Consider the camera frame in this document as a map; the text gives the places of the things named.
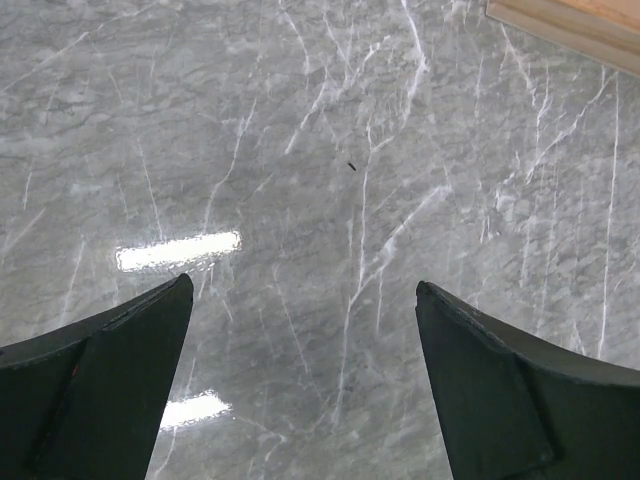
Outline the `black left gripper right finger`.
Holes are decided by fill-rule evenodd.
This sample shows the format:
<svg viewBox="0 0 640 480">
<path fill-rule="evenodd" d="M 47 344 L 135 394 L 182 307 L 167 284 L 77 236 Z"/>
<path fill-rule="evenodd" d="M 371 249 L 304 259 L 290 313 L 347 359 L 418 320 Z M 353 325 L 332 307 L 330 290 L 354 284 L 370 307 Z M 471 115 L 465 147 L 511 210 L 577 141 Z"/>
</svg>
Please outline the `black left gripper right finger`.
<svg viewBox="0 0 640 480">
<path fill-rule="evenodd" d="M 454 478 L 638 478 L 638 371 L 558 347 L 433 283 L 416 296 Z"/>
</svg>

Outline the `wooden rack with tray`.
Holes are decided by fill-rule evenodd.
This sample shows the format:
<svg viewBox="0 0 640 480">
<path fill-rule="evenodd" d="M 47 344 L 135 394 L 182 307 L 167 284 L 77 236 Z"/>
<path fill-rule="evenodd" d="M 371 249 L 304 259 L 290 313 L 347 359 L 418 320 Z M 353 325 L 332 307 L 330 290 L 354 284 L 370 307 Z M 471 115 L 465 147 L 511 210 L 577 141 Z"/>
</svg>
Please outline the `wooden rack with tray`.
<svg viewBox="0 0 640 480">
<path fill-rule="evenodd" d="M 639 2 L 496 0 L 486 14 L 546 41 L 639 75 Z"/>
</svg>

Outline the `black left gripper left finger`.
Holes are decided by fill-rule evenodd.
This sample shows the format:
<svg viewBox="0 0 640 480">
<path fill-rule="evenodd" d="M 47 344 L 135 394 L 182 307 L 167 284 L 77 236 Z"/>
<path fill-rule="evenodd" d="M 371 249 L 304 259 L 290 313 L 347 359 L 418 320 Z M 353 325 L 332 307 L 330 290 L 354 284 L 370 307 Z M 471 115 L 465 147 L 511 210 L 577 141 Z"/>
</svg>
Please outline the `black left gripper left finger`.
<svg viewBox="0 0 640 480">
<path fill-rule="evenodd" d="M 186 274 L 1 349 L 4 479 L 142 479 L 193 309 Z"/>
</svg>

